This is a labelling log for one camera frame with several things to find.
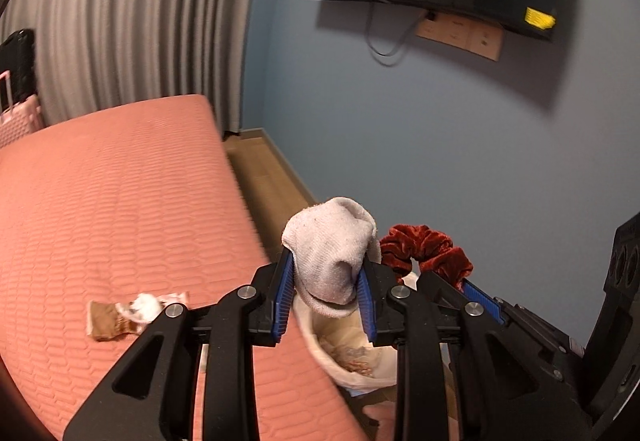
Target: yellow label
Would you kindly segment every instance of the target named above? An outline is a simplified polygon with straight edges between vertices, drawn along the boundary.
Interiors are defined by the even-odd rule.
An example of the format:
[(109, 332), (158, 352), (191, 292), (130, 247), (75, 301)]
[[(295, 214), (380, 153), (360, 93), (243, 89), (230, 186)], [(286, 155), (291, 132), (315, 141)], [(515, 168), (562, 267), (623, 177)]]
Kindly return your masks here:
[(533, 8), (527, 8), (524, 20), (540, 30), (550, 30), (556, 25), (555, 17), (534, 10)]

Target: mattress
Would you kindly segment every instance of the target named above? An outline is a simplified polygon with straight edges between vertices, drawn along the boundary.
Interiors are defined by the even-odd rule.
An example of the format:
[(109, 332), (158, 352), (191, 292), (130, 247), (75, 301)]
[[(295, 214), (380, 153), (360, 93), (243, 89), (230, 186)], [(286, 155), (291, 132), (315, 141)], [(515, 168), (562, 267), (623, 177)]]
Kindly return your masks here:
[[(200, 95), (99, 111), (0, 149), (0, 191), (0, 356), (58, 439), (134, 340), (89, 339), (89, 300), (188, 291), (199, 307), (266, 264)], [(261, 439), (364, 439), (293, 317), (254, 361)]]

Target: curtain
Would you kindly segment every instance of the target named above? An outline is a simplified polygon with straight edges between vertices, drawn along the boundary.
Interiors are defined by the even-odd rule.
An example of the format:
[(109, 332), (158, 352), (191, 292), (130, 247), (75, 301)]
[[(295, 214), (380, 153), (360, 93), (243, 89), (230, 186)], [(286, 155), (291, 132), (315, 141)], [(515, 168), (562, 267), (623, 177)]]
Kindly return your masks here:
[(161, 96), (206, 95), (238, 132), (250, 0), (10, 0), (4, 40), (36, 31), (42, 110), (54, 124)]

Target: suitcase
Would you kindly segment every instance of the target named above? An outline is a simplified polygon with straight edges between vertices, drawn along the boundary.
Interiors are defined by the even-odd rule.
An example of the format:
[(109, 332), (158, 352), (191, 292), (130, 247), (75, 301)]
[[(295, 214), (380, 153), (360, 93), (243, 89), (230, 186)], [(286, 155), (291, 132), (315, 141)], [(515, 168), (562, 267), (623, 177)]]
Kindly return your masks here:
[[(14, 103), (25, 101), (37, 94), (35, 74), (35, 33), (18, 30), (0, 44), (0, 71), (11, 71), (11, 87)], [(4, 88), (0, 89), (2, 110), (9, 107)]]
[(29, 96), (25, 101), (14, 104), (11, 89), (11, 73), (0, 73), (0, 82), (6, 85), (9, 107), (0, 113), (0, 148), (33, 134), (44, 127), (40, 114), (37, 95)]

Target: black suitcase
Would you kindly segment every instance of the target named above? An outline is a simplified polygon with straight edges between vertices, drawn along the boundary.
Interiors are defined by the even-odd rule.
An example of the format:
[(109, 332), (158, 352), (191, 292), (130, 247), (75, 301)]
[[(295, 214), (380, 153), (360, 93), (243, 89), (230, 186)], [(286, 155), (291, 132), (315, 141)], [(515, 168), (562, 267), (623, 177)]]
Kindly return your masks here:
[[(0, 73), (11, 71), (14, 103), (36, 93), (35, 56), (33, 30), (15, 31), (0, 45)], [(3, 111), (9, 106), (4, 86), (0, 86), (0, 106)]]

